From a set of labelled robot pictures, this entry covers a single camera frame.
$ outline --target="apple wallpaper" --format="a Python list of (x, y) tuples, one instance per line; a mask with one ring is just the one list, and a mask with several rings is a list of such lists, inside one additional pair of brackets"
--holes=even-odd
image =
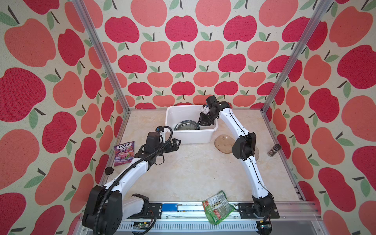
[(376, 234), (375, 6), (334, 1), (298, 58), (301, 74), (290, 73), (269, 111), (331, 235)]
[(123, 108), (72, 2), (1, 1), (0, 32), (0, 235), (71, 235)]
[[(315, 5), (306, 0), (95, 0), (95, 26), (131, 109), (203, 104), (260, 108)], [(326, 24), (309, 42), (323, 43)], [(90, 60), (101, 65), (94, 49)], [(291, 79), (298, 79), (298, 61)]]

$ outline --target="white plastic bin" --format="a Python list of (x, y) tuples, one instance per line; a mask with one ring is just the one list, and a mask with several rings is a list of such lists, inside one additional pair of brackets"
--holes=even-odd
[[(202, 105), (170, 106), (166, 111), (166, 126), (172, 129), (182, 121), (198, 122)], [(209, 143), (214, 131), (218, 129), (218, 121), (214, 125), (200, 126), (200, 130), (174, 130), (172, 138), (181, 140), (182, 144)]]

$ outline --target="purple candy package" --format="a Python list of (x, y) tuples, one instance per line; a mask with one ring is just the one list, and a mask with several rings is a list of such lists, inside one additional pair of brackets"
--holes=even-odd
[(135, 156), (134, 146), (135, 146), (134, 141), (116, 145), (114, 147), (115, 148), (114, 166), (132, 162)]

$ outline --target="beige tabletop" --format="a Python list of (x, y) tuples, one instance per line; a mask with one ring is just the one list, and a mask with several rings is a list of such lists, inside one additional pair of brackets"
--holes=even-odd
[[(282, 160), (277, 153), (269, 157), (267, 151), (274, 145), (260, 111), (233, 110), (242, 125), (256, 134), (260, 152), (257, 161), (262, 179), (276, 201), (299, 201)], [(164, 126), (166, 111), (132, 111), (121, 143), (135, 141), (135, 151), (145, 144), (149, 132)], [(220, 190), (229, 201), (252, 201), (250, 182), (243, 166), (232, 153), (225, 154), (214, 146), (222, 134), (231, 135), (222, 120), (209, 143), (181, 144), (176, 152), (165, 153), (162, 165), (153, 165), (141, 176), (125, 198), (138, 193), (152, 202), (203, 201)], [(162, 157), (157, 157), (158, 164)], [(115, 167), (121, 172), (128, 164)]]

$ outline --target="dark round lid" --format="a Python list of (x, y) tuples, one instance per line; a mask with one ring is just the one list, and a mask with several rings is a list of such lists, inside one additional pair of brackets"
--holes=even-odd
[(107, 168), (105, 169), (105, 174), (106, 174), (106, 175), (110, 175), (110, 174), (113, 173), (113, 171), (114, 171), (114, 169), (113, 169), (112, 167), (107, 167)]

